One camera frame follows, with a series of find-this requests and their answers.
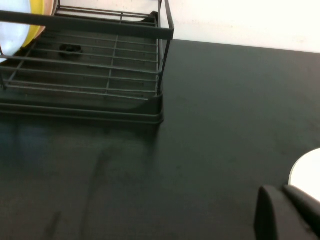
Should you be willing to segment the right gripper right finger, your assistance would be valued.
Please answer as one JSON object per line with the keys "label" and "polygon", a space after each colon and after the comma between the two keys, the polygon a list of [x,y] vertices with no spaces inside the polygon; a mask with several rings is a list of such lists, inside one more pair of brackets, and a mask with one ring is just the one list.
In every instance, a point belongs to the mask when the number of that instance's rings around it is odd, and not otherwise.
{"label": "right gripper right finger", "polygon": [[283,192],[293,203],[302,218],[312,228],[314,233],[320,232],[320,202],[301,189],[292,186],[283,186]]}

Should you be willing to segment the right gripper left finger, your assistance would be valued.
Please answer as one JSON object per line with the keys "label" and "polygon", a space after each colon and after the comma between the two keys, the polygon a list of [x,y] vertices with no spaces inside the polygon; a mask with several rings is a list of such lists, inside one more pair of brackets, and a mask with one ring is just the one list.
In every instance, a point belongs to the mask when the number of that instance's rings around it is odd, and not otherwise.
{"label": "right gripper left finger", "polygon": [[314,233],[303,219],[283,187],[264,185],[258,190],[254,234],[257,240],[318,240],[320,233]]}

